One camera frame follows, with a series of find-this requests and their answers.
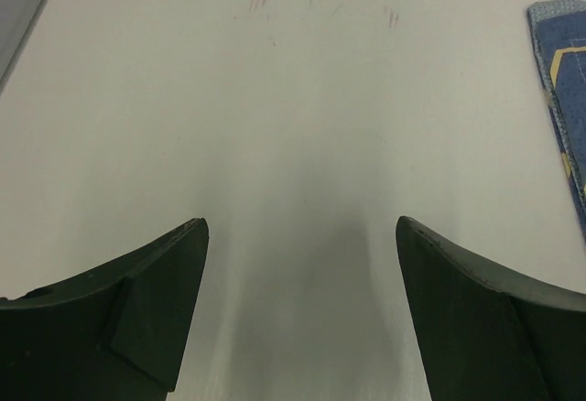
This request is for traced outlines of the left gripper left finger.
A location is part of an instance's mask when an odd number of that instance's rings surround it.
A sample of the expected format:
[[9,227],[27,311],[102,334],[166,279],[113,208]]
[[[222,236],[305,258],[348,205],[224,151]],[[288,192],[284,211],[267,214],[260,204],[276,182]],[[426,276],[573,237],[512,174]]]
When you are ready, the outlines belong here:
[[177,386],[209,227],[1,301],[4,400],[163,400]]

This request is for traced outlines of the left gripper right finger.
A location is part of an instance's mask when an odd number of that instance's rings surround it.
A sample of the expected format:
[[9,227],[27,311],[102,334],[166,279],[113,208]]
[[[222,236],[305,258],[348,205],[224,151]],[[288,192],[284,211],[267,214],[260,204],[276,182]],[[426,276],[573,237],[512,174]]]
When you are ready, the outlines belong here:
[[585,297],[467,250],[413,218],[401,273],[434,400],[582,400]]

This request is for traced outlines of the blue cloth placemat fish print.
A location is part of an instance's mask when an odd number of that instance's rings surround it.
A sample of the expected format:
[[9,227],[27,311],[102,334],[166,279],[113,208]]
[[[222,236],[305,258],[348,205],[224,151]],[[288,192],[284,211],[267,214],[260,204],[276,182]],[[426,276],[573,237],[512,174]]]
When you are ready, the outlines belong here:
[[539,79],[581,229],[585,228],[585,2],[536,2],[527,11]]

